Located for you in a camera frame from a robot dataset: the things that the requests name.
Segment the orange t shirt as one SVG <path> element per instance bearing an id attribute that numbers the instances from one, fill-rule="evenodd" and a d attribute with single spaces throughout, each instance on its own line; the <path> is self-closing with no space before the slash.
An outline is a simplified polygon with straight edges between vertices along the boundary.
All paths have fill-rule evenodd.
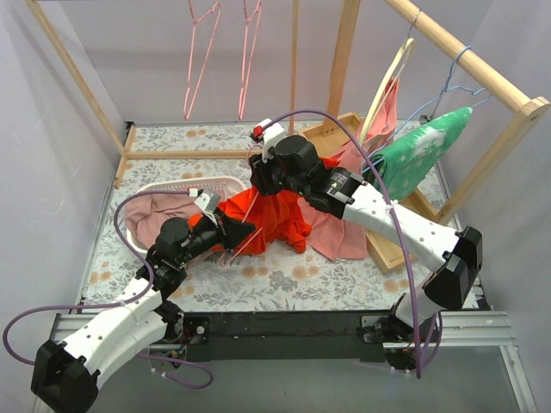
<path id="1" fill-rule="evenodd" d="M 256 192 L 258 192 L 256 188 L 246 189 L 228 200 L 221 201 L 219 208 L 227 216 L 242 221 Z M 298 254 L 304 253 L 306 239 L 311 234 L 312 227 L 303 218 L 299 198 L 298 194 L 287 190 L 270 196 L 259 194 L 246 222 L 253 224 L 256 230 L 259 228 L 262 230 L 240 255 L 261 255 L 267 250 L 269 244 L 276 240 L 283 241 Z"/>

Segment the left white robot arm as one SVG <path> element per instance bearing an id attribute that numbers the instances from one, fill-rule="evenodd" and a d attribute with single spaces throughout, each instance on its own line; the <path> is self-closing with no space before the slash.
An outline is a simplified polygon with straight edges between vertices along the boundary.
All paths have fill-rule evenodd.
<path id="1" fill-rule="evenodd" d="M 169 297 L 187 277 L 186 265 L 216 246 L 234 250 L 256 227 L 216 211 L 195 225 L 166 220 L 142 267 L 105 309 L 61 342 L 38 350 L 31 390 L 56 412 L 85 412 L 108 378 L 151 343 L 177 342 L 183 311 Z"/>

